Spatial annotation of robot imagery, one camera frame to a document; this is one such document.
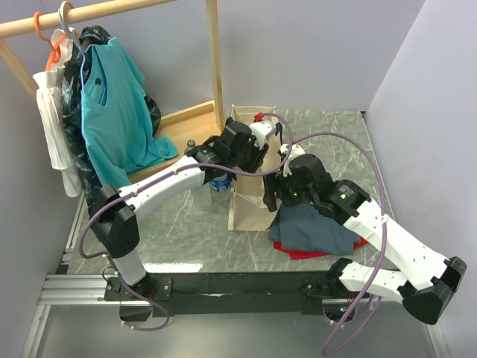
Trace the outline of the cream canvas tote bag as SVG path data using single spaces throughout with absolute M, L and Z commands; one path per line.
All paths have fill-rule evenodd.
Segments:
M 276 107 L 232 105 L 232 119 L 249 125 L 258 113 L 275 113 Z M 267 231 L 277 211 L 270 212 L 263 202 L 265 188 L 262 177 L 238 175 L 230 194 L 228 230 Z

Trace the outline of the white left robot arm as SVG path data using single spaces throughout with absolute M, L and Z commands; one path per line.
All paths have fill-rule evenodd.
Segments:
M 151 291 L 149 274 L 136 250 L 139 222 L 174 196 L 220 176 L 257 174 L 270 140 L 279 139 L 281 133 L 282 125 L 263 116 L 249 125 L 228 119 L 221 134 L 188 148 L 172 166 L 120 189 L 101 189 L 91 228 L 122 277 L 122 290 L 129 298 L 139 300 Z

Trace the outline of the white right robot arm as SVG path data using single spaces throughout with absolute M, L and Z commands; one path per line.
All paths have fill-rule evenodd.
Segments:
M 393 219 L 351 180 L 333 180 L 320 159 L 300 154 L 288 165 L 263 179 L 264 202 L 277 210 L 308 204 L 321 215 L 358 234 L 385 252 L 394 271 L 363 266 L 341 258 L 326 273 L 326 288 L 335 297 L 365 291 L 401 303 L 418 321 L 434 325 L 446 309 L 467 270 L 459 257 L 447 258 L 428 248 Z

